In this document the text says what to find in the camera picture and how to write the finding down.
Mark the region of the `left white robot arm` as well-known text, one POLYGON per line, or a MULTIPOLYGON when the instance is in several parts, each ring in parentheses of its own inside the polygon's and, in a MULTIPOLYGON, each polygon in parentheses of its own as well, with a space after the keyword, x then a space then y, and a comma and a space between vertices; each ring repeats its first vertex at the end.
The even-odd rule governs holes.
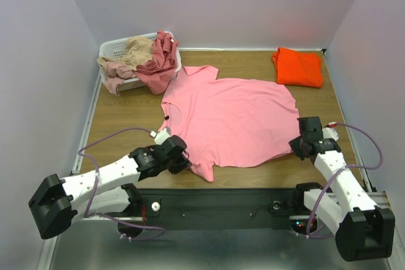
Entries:
POLYGON ((186 149, 186 143, 172 135, 82 175, 47 176, 28 202, 40 237, 54 238, 91 216, 144 215, 147 208, 135 184, 165 170, 177 174, 189 167, 186 149))

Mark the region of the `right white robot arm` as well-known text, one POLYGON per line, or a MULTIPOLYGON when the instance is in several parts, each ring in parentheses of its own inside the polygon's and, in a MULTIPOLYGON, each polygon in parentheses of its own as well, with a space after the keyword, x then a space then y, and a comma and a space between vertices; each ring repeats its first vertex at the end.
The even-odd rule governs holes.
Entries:
POLYGON ((340 256, 347 262, 388 258, 392 255, 395 216, 380 207, 354 177, 337 141, 336 122, 322 126, 319 117, 299 118, 299 136, 289 145, 301 160, 309 159, 323 175, 324 187, 314 183, 296 185, 291 206, 309 211, 301 226, 305 238, 321 239, 326 226, 335 238, 340 256))

